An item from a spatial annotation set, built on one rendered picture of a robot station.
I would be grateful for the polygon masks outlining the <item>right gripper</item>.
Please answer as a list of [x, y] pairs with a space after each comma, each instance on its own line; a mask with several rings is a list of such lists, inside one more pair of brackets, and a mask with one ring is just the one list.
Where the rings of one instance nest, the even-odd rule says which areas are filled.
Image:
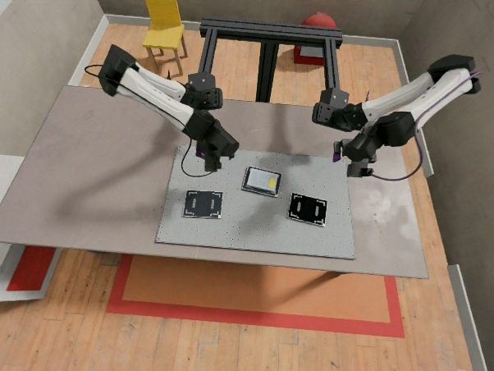
[[[220, 157], [226, 157], [213, 144], [209, 144], [206, 140], [196, 140], [194, 155], [204, 160], [204, 168], [217, 167], [217, 169], [221, 168], [221, 163], [219, 162]], [[219, 167], [217, 164], [219, 164]]]

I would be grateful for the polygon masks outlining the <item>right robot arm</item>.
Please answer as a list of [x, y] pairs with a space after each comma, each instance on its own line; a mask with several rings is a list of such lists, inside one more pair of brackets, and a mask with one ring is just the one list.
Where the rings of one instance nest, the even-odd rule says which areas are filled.
[[119, 83], [98, 77], [103, 92], [110, 96], [119, 93], [142, 103], [188, 137], [191, 135], [192, 140], [206, 140], [227, 157], [237, 150], [239, 143], [220, 126], [219, 120], [202, 109], [220, 105], [219, 89], [198, 91], [188, 82], [184, 85], [162, 78], [144, 69], [115, 44], [110, 44], [97, 76]]

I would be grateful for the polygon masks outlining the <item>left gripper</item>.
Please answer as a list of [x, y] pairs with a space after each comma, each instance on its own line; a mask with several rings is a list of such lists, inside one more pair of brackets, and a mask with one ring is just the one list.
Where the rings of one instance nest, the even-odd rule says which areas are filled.
[[[351, 141], [352, 141], [351, 139], [342, 139], [341, 141], [334, 142], [333, 144], [334, 154], [332, 159], [333, 163], [341, 160], [341, 153], [342, 153], [342, 157], [346, 156], [345, 149], [351, 143]], [[341, 147], [342, 147], [342, 152], [341, 152]], [[377, 161], [376, 152], [373, 154], [371, 158], [364, 158], [361, 162], [354, 162], [351, 160], [350, 173], [369, 175], [370, 173], [372, 173], [370, 171], [373, 170], [373, 168], [368, 168], [368, 163], [375, 163], [376, 161]]]

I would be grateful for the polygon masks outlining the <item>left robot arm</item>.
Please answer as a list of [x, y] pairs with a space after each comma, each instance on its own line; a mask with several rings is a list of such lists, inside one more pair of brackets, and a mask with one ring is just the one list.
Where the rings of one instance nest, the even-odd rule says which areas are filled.
[[[414, 126], [420, 118], [417, 134], [424, 123], [451, 100], [461, 94], [479, 92], [482, 89], [479, 78], [470, 79], [469, 75], [475, 68], [473, 57], [451, 54], [435, 61], [430, 70], [416, 80], [381, 98], [355, 105], [349, 103], [344, 108], [320, 103], [316, 121], [348, 131], [361, 130], [345, 149], [348, 159], [361, 162], [371, 158], [383, 145], [407, 144], [414, 137]], [[381, 117], [397, 108], [400, 109]]]

